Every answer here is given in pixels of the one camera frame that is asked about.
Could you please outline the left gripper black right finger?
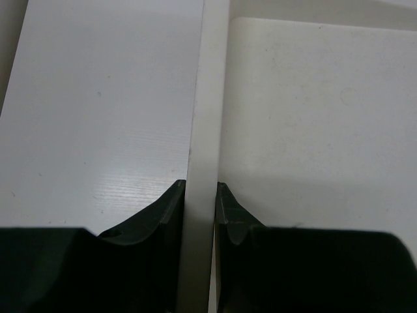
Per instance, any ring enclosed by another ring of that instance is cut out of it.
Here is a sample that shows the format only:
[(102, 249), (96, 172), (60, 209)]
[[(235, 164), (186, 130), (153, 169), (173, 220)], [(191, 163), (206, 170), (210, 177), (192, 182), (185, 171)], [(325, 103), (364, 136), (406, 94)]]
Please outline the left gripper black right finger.
[(265, 226), (216, 194), (219, 312), (415, 312), (416, 266), (390, 233)]

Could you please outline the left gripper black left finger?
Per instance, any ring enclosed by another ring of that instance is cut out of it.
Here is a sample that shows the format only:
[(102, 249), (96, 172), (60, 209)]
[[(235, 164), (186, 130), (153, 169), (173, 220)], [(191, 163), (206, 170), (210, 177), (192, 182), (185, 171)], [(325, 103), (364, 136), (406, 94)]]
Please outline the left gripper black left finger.
[(2, 312), (171, 312), (186, 183), (95, 235), (85, 228), (2, 228)]

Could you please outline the white drawer cabinet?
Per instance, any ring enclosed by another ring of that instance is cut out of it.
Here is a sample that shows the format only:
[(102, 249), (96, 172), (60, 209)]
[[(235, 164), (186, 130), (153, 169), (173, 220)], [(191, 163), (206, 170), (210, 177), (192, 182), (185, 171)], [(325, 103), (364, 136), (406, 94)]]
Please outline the white drawer cabinet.
[(216, 194), (395, 235), (416, 266), (416, 2), (205, 1), (178, 312), (218, 311)]

